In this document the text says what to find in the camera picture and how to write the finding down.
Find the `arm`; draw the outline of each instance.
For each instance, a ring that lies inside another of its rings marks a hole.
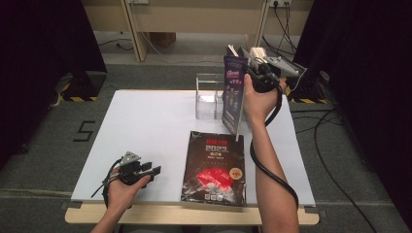
[[[115,168],[112,174],[119,171]],[[104,216],[91,230],[92,233],[112,233],[124,212],[133,204],[134,197],[151,176],[140,179],[134,185],[126,185],[119,180],[112,181],[109,187],[109,203]]]
[[[276,90],[257,93],[249,75],[245,76],[244,109],[252,127],[253,145],[257,159],[272,173],[286,177],[270,141],[264,122],[277,101]],[[257,206],[263,232],[298,232],[297,210],[293,197],[278,183],[256,168]]]

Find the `white tabletop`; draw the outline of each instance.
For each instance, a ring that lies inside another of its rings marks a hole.
[[[135,201],[181,204],[190,131],[228,133],[220,120],[196,119],[195,91],[116,91],[71,199],[103,201],[101,190],[93,198],[90,196],[102,184],[112,164],[130,150],[142,157],[142,163],[161,166],[161,173],[139,191]],[[315,206],[286,97],[268,131],[299,204]],[[246,199],[248,205],[254,206],[255,164],[250,157],[252,133],[246,121],[242,122],[240,133],[245,138]]]

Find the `person's left hand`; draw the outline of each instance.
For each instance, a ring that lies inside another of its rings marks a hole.
[[[113,169],[112,174],[118,172],[119,167]],[[139,189],[146,185],[150,179],[150,175],[145,176],[133,185],[124,184],[119,179],[112,181],[110,183],[108,193],[108,210],[123,214],[127,210],[127,208],[129,208],[133,204],[134,197],[136,196],[136,193],[139,191]]]

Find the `book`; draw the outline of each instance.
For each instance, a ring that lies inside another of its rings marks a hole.
[[[243,136],[190,131],[181,201],[246,207]]]
[[[243,115],[243,98],[245,89],[244,64],[248,57],[226,55],[224,61],[224,91],[222,123],[230,134],[239,138],[240,123]]]

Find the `power outlet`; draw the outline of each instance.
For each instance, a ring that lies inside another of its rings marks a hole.
[[[270,0],[269,7],[274,7],[275,1],[278,2],[278,8],[286,8],[287,3],[289,3],[289,7],[292,4],[292,0]]]

